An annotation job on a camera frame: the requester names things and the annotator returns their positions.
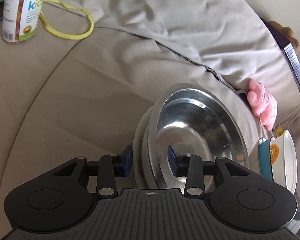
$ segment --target yellow string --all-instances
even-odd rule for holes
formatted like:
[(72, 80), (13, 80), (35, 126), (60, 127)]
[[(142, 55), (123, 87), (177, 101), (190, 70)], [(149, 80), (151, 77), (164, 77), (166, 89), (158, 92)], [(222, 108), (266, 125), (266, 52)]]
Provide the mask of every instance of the yellow string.
[(88, 37), (92, 31), (93, 31), (93, 28), (94, 28), (94, 21), (93, 21), (93, 18), (92, 18), (92, 15), (91, 13), (84, 9), (84, 8), (79, 8), (79, 7), (75, 7), (75, 6), (71, 6), (71, 5), (68, 5), (68, 4), (64, 4), (58, 0), (44, 0), (44, 1), (49, 1), (49, 2), (55, 2), (55, 3), (58, 3), (60, 5), (62, 5), (64, 8), (67, 8), (67, 9), (78, 9), (82, 12), (84, 12), (87, 16), (87, 19), (90, 21), (90, 29), (86, 32), (86, 33), (83, 33), (83, 34), (79, 34), (79, 35), (72, 35), (72, 34), (66, 34), (66, 33), (61, 33), (55, 29), (53, 29), (47, 22), (47, 20), (45, 19), (44, 15), (42, 12), (40, 12), (40, 19), (42, 20), (43, 22), (43, 26), (44, 28), (52, 33), (53, 35), (57, 36), (57, 37), (60, 37), (60, 38), (63, 38), (63, 39), (69, 39), (69, 40), (82, 40), (86, 37)]

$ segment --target white bowl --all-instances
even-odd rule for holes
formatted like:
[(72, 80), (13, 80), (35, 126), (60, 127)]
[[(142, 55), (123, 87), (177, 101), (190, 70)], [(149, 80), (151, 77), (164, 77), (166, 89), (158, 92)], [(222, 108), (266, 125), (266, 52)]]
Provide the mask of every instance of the white bowl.
[(270, 158), (274, 182), (294, 194), (297, 185), (297, 156), (289, 131), (270, 142)]

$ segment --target stainless steel bowl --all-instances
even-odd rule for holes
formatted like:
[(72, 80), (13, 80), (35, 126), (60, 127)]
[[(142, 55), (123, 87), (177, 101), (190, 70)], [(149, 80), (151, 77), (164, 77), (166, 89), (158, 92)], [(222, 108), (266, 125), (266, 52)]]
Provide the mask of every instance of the stainless steel bowl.
[[(191, 153), (206, 161), (224, 156), (248, 167), (247, 149), (239, 127), (227, 108), (210, 92), (191, 84), (167, 89), (151, 111), (142, 144), (142, 167), (149, 187), (180, 188), (186, 178), (171, 172), (167, 148)], [(213, 189), (205, 177), (206, 190)]]

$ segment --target gnc kids vitamin bottle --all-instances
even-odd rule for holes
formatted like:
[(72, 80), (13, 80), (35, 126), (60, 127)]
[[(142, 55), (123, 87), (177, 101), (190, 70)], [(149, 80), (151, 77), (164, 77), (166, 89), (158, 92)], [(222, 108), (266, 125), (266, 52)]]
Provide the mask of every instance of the gnc kids vitamin bottle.
[(36, 31), (43, 0), (4, 0), (2, 37), (9, 44), (31, 38)]

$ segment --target round black pad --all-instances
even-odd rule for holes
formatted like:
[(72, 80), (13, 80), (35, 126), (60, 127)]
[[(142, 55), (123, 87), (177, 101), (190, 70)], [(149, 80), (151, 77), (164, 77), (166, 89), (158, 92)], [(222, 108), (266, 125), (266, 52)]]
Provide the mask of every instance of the round black pad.
[(69, 228), (91, 206), (90, 193), (66, 176), (39, 176), (12, 190), (4, 201), (11, 225), (34, 232)]
[(274, 197), (261, 189), (246, 189), (237, 195), (238, 202), (245, 208), (252, 210), (263, 210), (271, 207)]
[(65, 200), (65, 195), (55, 189), (40, 189), (28, 196), (28, 204), (38, 210), (50, 210), (60, 206)]
[(290, 191), (264, 177), (227, 178), (210, 197), (215, 215), (244, 231), (269, 232), (289, 223), (297, 210)]

